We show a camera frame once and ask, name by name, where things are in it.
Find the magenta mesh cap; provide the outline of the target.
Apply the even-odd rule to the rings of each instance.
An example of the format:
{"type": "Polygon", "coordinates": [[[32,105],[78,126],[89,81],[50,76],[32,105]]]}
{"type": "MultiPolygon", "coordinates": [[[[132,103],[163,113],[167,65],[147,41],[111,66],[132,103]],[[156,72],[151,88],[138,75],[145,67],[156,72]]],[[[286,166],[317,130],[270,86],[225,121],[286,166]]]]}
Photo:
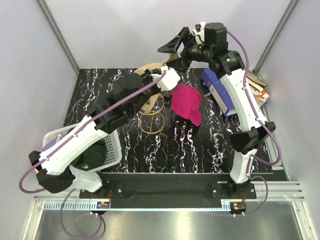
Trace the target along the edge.
{"type": "Polygon", "coordinates": [[[200,106],[202,96],[191,86],[181,84],[171,94],[171,110],[178,116],[190,120],[196,127],[202,123],[200,106]]]}

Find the beige baseball cap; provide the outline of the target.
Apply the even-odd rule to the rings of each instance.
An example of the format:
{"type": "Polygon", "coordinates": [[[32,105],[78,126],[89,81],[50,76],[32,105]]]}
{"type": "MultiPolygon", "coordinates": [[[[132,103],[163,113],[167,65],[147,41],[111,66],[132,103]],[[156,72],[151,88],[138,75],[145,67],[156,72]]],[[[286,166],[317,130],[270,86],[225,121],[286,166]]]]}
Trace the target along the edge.
{"type": "MultiPolygon", "coordinates": [[[[159,63],[159,62],[149,63],[149,64],[147,64],[147,65],[144,65],[144,66],[138,68],[137,70],[134,71],[134,73],[139,74],[139,75],[142,76],[142,75],[145,73],[145,70],[148,70],[148,69],[155,72],[156,70],[160,70],[160,67],[162,67],[162,66],[164,66],[164,65],[167,65],[168,62],[173,61],[173,60],[175,60],[175,59],[177,59],[177,58],[178,58],[178,53],[171,53],[171,54],[169,54],[169,55],[166,57],[165,60],[162,61],[162,63],[159,63]]],[[[161,92],[163,92],[163,91],[157,86],[157,84],[155,84],[154,86],[152,86],[151,88],[149,88],[149,90],[150,90],[150,91],[153,91],[153,93],[151,93],[150,98],[151,98],[152,96],[154,96],[154,95],[157,95],[157,94],[160,94],[161,92]]]]}

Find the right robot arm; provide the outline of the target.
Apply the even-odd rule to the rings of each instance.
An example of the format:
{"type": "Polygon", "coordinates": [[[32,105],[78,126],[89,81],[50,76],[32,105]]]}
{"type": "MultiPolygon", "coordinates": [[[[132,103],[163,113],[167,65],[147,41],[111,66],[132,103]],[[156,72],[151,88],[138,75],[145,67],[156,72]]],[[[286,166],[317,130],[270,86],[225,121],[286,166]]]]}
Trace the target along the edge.
{"type": "Polygon", "coordinates": [[[247,85],[248,68],[241,55],[229,50],[227,36],[230,32],[221,22],[202,22],[194,31],[183,27],[168,43],[158,48],[159,53],[171,56],[183,49],[180,56],[167,61],[167,66],[179,72],[186,72],[193,61],[207,63],[225,87],[234,105],[240,123],[240,132],[230,135],[235,151],[232,169],[223,190],[232,198],[239,198],[248,189],[253,177],[250,167],[259,146],[276,129],[260,111],[254,95],[247,85]]]}

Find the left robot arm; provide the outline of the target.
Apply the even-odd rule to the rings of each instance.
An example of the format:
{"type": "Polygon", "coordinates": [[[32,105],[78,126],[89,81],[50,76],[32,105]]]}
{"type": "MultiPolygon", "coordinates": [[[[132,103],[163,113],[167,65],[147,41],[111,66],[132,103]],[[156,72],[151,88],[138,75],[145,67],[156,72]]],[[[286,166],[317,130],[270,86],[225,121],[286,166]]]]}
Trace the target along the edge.
{"type": "Polygon", "coordinates": [[[42,190],[52,194],[82,189],[97,198],[108,193],[99,174],[79,169],[72,163],[90,147],[100,147],[104,138],[134,117],[150,99],[160,93],[160,82],[168,70],[147,69],[143,74],[127,73],[117,80],[110,93],[100,98],[83,119],[61,140],[45,151],[29,154],[32,169],[42,190]]]}

